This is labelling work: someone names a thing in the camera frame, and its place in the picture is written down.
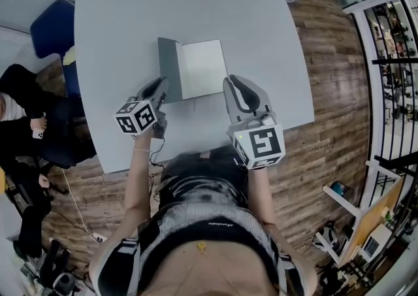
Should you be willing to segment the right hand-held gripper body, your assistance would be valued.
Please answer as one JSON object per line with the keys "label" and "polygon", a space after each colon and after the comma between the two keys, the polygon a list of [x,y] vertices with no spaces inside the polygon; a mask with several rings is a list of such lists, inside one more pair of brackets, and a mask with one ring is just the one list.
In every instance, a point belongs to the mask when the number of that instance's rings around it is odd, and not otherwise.
{"label": "right hand-held gripper body", "polygon": [[285,156],[283,129],[273,112],[232,124],[227,134],[248,170],[275,165]]}

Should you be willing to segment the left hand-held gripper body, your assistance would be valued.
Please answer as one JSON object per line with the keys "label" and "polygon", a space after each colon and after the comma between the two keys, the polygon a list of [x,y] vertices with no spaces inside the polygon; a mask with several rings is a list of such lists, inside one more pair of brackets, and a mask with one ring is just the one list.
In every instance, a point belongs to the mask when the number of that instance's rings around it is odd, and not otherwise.
{"label": "left hand-held gripper body", "polygon": [[165,113],[153,106],[150,100],[128,101],[114,115],[121,132],[141,135],[151,129],[157,139],[162,139],[167,128]]}

